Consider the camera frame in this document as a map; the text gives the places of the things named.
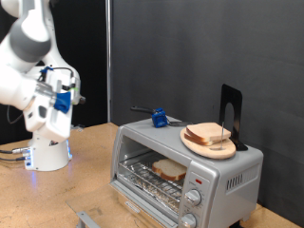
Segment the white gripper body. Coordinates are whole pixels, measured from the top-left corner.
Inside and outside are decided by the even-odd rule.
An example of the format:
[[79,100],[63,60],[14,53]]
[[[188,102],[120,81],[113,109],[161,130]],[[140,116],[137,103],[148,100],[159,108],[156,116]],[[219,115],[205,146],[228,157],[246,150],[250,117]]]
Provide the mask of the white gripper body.
[[42,69],[34,95],[23,110],[26,129],[60,143],[70,134],[72,106],[80,102],[75,69]]

